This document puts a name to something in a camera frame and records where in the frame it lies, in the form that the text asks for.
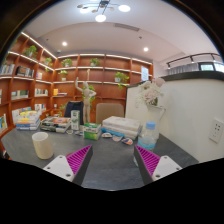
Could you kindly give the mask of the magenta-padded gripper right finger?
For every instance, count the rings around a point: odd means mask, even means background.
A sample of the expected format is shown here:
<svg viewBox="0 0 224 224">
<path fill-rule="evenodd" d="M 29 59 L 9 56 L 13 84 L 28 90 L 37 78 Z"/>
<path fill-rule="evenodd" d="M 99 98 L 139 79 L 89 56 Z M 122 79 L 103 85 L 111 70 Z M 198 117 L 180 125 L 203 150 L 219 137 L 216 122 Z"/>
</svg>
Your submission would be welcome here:
<svg viewBox="0 0 224 224">
<path fill-rule="evenodd" d="M 134 147 L 134 156 L 145 185 L 181 170 L 169 156 L 158 156 L 138 145 Z"/>
</svg>

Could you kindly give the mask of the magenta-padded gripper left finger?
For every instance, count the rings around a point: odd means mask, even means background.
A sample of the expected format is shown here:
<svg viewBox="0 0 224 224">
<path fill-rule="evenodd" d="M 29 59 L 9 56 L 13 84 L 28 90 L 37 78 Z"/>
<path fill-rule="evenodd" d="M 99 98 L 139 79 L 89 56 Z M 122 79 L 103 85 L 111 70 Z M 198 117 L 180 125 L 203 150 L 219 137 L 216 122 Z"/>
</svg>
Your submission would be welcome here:
<svg viewBox="0 0 224 224">
<path fill-rule="evenodd" d="M 81 185 L 92 155 L 93 147 L 88 145 L 67 156 L 57 156 L 44 167 L 44 170 Z"/>
</svg>

